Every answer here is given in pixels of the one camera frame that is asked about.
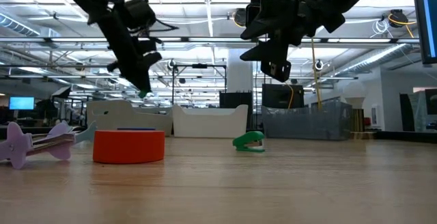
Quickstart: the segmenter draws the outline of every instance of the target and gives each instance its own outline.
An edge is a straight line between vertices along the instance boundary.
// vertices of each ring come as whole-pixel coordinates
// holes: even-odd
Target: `metal frame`
[[[206,66],[208,67],[212,67],[216,70],[217,73],[219,73],[221,76],[183,76],[184,78],[189,78],[191,77],[193,78],[199,78],[199,79],[217,79],[218,78],[224,78],[225,79],[225,90],[224,92],[226,92],[227,90],[227,66],[226,65],[216,65],[216,64],[203,64],[202,66]],[[181,70],[179,70],[178,74],[175,75],[175,69],[177,67],[182,67]],[[188,67],[191,68],[196,68],[196,64],[175,64],[173,66],[173,68],[171,69],[171,105],[175,104],[175,79],[176,77],[178,77],[185,69],[187,69]],[[224,68],[225,69],[225,76],[223,76],[220,71],[217,70],[217,68]]]

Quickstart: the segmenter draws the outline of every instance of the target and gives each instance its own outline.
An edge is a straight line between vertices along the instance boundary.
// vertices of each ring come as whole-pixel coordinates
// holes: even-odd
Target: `table surface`
[[[437,220],[437,147],[393,141],[167,139],[165,160],[0,163],[0,223],[420,223]]]

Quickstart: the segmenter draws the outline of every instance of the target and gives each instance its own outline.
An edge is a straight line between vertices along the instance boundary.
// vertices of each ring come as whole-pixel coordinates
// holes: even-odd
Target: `red tape roll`
[[[164,158],[164,131],[98,130],[93,161],[98,163],[148,163]]]

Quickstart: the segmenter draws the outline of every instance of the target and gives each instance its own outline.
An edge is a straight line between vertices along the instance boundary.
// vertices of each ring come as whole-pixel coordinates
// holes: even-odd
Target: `ceiling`
[[[226,37],[238,38],[244,28],[235,24],[231,17],[237,8],[245,8],[250,0],[209,0],[210,2],[210,17],[208,20],[208,4],[206,0],[149,0],[152,9],[157,17],[169,24],[178,26],[180,29],[169,32],[155,33],[158,37]],[[414,0],[360,0],[349,12],[345,13],[346,24],[342,25],[338,30],[329,34],[326,30],[320,29],[316,35],[318,38],[407,38],[409,37],[404,28],[390,28],[391,36],[385,33],[375,33],[376,21],[381,18],[382,14],[389,14],[391,9],[402,9],[404,14],[410,20],[415,20]],[[61,37],[69,38],[90,38],[102,37],[102,33],[95,25],[88,26],[87,15],[80,7],[74,4],[73,0],[0,0],[0,13],[16,19],[20,23],[35,29],[50,28],[56,31]],[[53,15],[56,14],[59,20],[55,20]],[[412,26],[412,31],[415,37],[417,31],[415,25]],[[13,32],[10,29],[0,27],[1,37],[22,37],[22,35]],[[78,44],[59,44],[57,50],[53,50],[52,56],[50,51],[46,49],[38,49],[37,44],[21,44],[21,43],[1,43],[5,53],[11,53],[10,47],[16,49],[14,56],[19,58],[3,59],[5,64],[41,64],[48,60],[56,59],[56,64],[62,66],[66,64],[76,64],[82,62],[84,64],[105,65],[115,60],[111,51],[67,51],[69,47],[78,46]],[[83,46],[92,48],[95,44],[84,44]],[[240,47],[238,44],[183,44],[183,43],[166,43],[161,47],[163,60],[152,67],[152,75],[168,75],[169,70],[167,64],[170,59],[177,64],[223,64],[227,63],[229,51],[235,48],[248,48],[247,46]],[[340,68],[349,61],[358,56],[371,51],[373,46],[354,47],[350,45],[335,45],[316,47],[315,57],[321,59],[326,68]],[[26,52],[28,57],[19,54],[19,51]],[[308,76],[312,72],[312,50],[309,45],[304,45],[300,48],[291,48],[289,50],[288,60],[292,63],[292,73],[294,76]],[[87,68],[84,71],[78,72],[75,69],[56,68],[45,70],[53,74],[72,74],[72,75],[96,75],[99,72],[104,72],[104,68]],[[28,74],[38,74],[37,72],[28,72]],[[217,78],[210,80],[188,80],[185,84],[178,83],[180,86],[223,86],[224,80],[219,78],[219,73],[212,68],[205,70],[193,70],[188,68],[184,71],[185,75],[207,75]],[[159,92],[171,91],[167,86],[167,82],[171,80],[153,80],[152,87]],[[104,79],[96,79],[95,81],[86,81],[88,85],[95,85],[104,90],[119,89],[121,91],[134,91],[131,85],[123,85],[120,83],[108,83]],[[130,98],[136,98],[133,92]],[[208,97],[207,101],[216,102],[216,95],[213,98]],[[208,102],[197,102],[199,104],[207,104]]]

